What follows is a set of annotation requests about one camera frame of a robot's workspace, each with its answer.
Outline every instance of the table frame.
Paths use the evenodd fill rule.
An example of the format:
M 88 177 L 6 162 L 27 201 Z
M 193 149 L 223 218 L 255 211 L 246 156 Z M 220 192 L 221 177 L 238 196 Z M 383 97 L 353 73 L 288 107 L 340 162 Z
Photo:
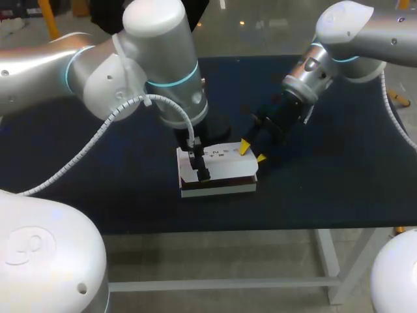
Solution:
M 386 244 L 392 228 L 365 228 L 342 268 L 330 230 L 315 230 L 321 261 L 326 276 L 311 278 L 170 280 L 155 282 L 113 282 L 110 292 L 213 290 L 234 288 L 328 287 L 331 305 L 345 302 L 378 251 Z

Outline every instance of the screw hole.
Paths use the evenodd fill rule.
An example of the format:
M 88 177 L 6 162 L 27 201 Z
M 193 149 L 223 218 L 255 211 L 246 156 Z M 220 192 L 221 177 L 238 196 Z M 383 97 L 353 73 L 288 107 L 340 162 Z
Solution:
M 80 294 L 85 295 L 87 293 L 87 286 L 84 283 L 78 284 L 77 290 Z

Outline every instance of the metal table leg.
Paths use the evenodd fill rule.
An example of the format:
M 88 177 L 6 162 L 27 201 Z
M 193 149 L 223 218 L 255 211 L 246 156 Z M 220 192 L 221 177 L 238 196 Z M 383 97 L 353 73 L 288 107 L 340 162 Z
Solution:
M 379 250 L 387 243 L 391 232 L 392 228 L 365 228 L 362 231 L 351 255 L 339 272 L 340 285 L 328 290 L 331 305 L 344 303 Z

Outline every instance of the cardboard box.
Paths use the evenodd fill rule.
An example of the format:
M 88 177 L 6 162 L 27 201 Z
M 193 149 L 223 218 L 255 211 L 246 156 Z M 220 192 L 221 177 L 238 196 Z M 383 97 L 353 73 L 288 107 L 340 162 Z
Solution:
M 177 149 L 179 188 L 182 198 L 255 192 L 258 163 L 252 151 L 239 154 L 240 142 L 222 143 L 204 149 L 204 161 L 211 180 L 200 183 L 188 153 Z

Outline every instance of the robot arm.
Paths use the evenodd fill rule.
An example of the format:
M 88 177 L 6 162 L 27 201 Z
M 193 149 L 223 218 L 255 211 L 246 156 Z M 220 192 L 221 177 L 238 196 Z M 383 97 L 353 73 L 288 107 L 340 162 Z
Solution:
M 230 129 L 213 130 L 208 122 L 209 105 L 182 2 L 136 0 L 126 8 L 123 24 L 123 31 L 101 44 L 74 33 L 38 48 L 0 52 L 0 116 L 75 94 L 92 114 L 106 120 L 127 100 L 147 92 L 160 95 L 176 102 L 191 121 L 193 147 L 184 116 L 155 101 L 201 180 L 210 179 L 203 148 L 225 139 Z M 116 120 L 137 106 L 123 110 Z
M 386 62 L 417 67 L 416 28 L 414 12 L 377 10 L 352 1 L 332 5 L 319 18 L 309 49 L 284 78 L 281 104 L 255 112 L 255 125 L 242 139 L 241 154 L 261 128 L 283 141 L 339 74 L 350 82 L 366 83 L 383 73 Z

